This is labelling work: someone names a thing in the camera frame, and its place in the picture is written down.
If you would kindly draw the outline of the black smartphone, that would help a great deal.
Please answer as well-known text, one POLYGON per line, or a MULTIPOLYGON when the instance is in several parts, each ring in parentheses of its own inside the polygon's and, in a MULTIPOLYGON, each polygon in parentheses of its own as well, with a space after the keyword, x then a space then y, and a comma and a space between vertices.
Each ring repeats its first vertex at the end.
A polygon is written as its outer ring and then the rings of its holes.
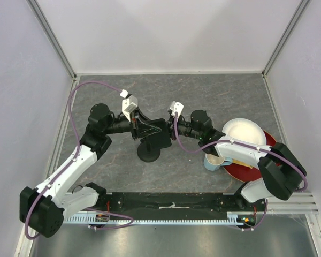
POLYGON ((171 137, 164 118, 148 121, 146 126, 150 129, 150 132, 147 132, 145 139, 150 144, 151 149, 171 147, 171 137))

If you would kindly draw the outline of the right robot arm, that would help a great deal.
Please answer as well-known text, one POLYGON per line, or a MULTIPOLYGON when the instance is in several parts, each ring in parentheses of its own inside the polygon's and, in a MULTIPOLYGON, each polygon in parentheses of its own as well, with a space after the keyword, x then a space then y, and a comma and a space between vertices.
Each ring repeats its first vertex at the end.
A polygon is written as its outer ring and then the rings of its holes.
POLYGON ((276 197, 288 200, 294 192, 304 192, 308 187, 307 172, 283 143, 274 146, 259 145, 242 141, 228 134, 221 133, 211 126, 206 112, 199 110, 198 121, 180 129, 180 112, 170 111, 171 133, 176 140, 180 136, 198 133, 199 149, 191 153, 205 152, 216 157, 241 161, 260 171, 261 177, 245 182, 234 197, 237 209, 248 210, 260 199, 276 197))

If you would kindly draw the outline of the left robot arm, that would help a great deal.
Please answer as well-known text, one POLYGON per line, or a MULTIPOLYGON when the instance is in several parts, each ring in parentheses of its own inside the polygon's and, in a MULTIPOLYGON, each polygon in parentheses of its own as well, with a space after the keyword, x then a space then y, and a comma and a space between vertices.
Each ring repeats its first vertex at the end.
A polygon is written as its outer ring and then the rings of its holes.
POLYGON ((63 221, 86 208, 105 208, 107 198, 103 188, 88 184, 79 192, 66 195, 67 190, 108 150, 110 135, 129 132, 140 139, 138 157, 160 155, 159 143, 168 142, 167 124, 162 118, 147 118, 134 103, 123 101, 124 110, 118 116, 106 104, 99 103, 90 110, 88 125, 72 154, 46 180, 35 188, 25 187, 19 195, 19 219, 24 223, 24 234, 29 240, 42 235, 53 236, 63 221))

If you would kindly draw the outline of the black phone stand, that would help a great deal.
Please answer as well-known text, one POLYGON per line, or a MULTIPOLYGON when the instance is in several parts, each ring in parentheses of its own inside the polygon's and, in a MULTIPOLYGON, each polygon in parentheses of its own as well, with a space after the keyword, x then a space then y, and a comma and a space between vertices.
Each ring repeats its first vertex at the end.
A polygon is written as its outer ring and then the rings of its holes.
POLYGON ((151 163, 161 155, 161 149, 155 147, 150 140, 141 139, 137 147, 137 156, 140 160, 151 163))

